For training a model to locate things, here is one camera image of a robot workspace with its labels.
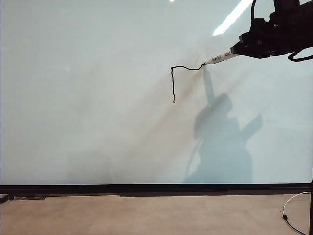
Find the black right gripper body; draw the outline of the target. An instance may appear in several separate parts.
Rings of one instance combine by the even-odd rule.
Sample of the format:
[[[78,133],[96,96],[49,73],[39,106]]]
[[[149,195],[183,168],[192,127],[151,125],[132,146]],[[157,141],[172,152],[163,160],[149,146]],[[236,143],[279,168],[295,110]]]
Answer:
[[[258,44],[266,44],[266,56],[288,54],[293,59],[301,51],[313,46],[313,3],[275,1],[269,21],[255,17],[254,1],[251,5],[250,32]]]

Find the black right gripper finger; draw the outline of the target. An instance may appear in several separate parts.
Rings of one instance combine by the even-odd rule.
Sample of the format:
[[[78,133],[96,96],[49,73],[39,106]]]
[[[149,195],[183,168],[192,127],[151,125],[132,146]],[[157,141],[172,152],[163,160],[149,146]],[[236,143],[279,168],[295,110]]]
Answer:
[[[239,36],[239,42],[241,44],[251,44],[254,41],[254,34],[251,32],[243,33]]]
[[[258,47],[252,44],[245,44],[242,42],[237,42],[235,45],[231,47],[231,53],[237,55],[244,55],[249,57],[259,57]]]

